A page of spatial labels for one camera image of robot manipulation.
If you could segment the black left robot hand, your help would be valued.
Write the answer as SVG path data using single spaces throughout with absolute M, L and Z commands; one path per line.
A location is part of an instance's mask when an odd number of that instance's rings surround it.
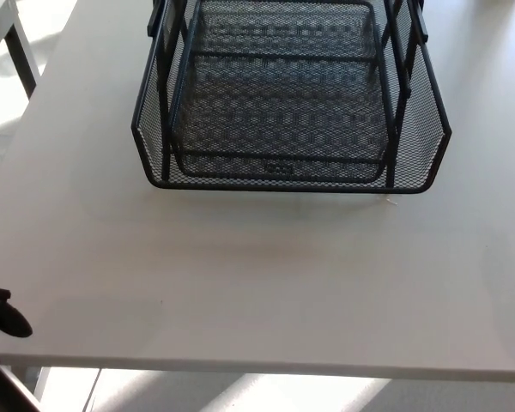
M 24 314 L 10 302 L 11 292 L 0 288 L 0 362 L 18 361 L 21 340 L 33 334 L 33 328 Z

